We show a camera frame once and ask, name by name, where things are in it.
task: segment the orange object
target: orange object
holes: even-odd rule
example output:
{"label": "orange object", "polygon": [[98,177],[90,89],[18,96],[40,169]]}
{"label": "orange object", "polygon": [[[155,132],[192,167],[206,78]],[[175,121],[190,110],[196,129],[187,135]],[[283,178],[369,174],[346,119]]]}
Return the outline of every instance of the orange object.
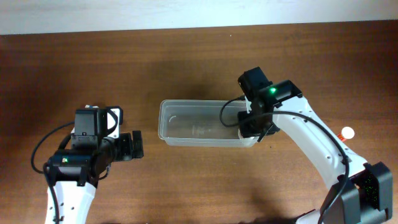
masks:
{"label": "orange object", "polygon": [[345,141],[347,139],[352,139],[355,135],[354,129],[350,127],[343,127],[343,129],[340,131],[340,133],[337,135],[337,137],[341,141]]}

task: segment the plastic tray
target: plastic tray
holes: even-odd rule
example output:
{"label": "plastic tray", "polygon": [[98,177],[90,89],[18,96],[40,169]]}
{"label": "plastic tray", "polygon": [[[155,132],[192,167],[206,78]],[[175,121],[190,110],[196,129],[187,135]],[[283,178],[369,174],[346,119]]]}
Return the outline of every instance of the plastic tray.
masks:
{"label": "plastic tray", "polygon": [[[164,100],[160,104],[158,134],[170,146],[251,147],[257,138],[240,139],[239,127],[226,128],[219,119],[226,101]],[[244,101],[234,101],[223,111],[223,120],[238,121],[246,111]]]}

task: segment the wooden table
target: wooden table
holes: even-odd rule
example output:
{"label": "wooden table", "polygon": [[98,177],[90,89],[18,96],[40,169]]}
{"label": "wooden table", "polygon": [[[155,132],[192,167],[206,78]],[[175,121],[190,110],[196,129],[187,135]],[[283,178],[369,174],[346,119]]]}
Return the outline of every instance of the wooden table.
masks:
{"label": "wooden table", "polygon": [[[1,223],[43,223],[47,187],[33,147],[85,104],[124,109],[145,156],[114,163],[88,223],[239,223],[319,208],[327,190],[283,132],[251,148],[171,147],[159,139],[164,99],[228,100],[260,66],[292,80],[347,145],[398,176],[398,22],[135,30],[0,37]],[[37,166],[70,129],[39,149]],[[394,194],[398,195],[395,178]],[[394,199],[398,222],[398,198]]]}

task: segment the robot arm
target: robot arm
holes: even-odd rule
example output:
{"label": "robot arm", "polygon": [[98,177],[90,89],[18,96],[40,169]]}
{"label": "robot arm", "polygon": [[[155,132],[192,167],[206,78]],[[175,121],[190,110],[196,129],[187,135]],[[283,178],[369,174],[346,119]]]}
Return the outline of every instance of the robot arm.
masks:
{"label": "robot arm", "polygon": [[[111,163],[144,156],[141,132],[133,131],[132,140],[130,133],[119,133],[122,122],[118,106],[76,111],[75,128],[44,169],[49,183],[46,224],[85,223],[98,182]],[[70,139],[72,148],[65,149]]]}
{"label": "robot arm", "polygon": [[[301,98],[295,96],[285,100],[283,101],[282,106],[274,108],[274,111],[293,111],[302,113],[311,117],[332,133],[317,114],[315,114],[304,96]],[[337,177],[345,173],[345,165],[342,163],[341,154],[325,133],[321,132],[313,123],[292,115],[275,114],[273,115],[272,120],[278,128],[283,130],[293,139],[304,154],[310,159],[321,175],[328,190],[332,185],[338,183]],[[349,176],[352,177],[353,175],[363,171],[363,164],[367,163],[366,159],[349,149],[337,138],[337,136],[335,136],[335,139],[338,140],[340,146],[346,150],[346,154],[351,161],[349,162]]]}
{"label": "robot arm", "polygon": [[[261,141],[264,136],[280,129],[285,131],[310,159],[329,189],[321,209],[302,215],[296,223],[318,223],[325,210],[328,211],[322,218],[324,224],[376,224],[392,217],[392,175],[389,169],[381,162],[371,166],[337,136],[329,137],[309,122],[307,119],[312,119],[327,133],[332,133],[291,81],[274,85],[257,67],[241,75],[238,82],[248,106],[247,112],[238,113],[241,136],[258,136]],[[343,155],[331,138],[341,146]],[[346,175],[346,166],[349,166],[349,179],[343,185],[341,177]]]}

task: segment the green led light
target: green led light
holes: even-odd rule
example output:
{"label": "green led light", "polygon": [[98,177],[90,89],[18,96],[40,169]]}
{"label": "green led light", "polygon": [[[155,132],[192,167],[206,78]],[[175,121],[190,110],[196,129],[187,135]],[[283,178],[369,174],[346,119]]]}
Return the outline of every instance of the green led light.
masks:
{"label": "green led light", "polygon": [[276,88],[274,88],[274,87],[270,88],[270,89],[269,89],[269,92],[272,93],[272,94],[274,94],[274,93],[276,92]]}

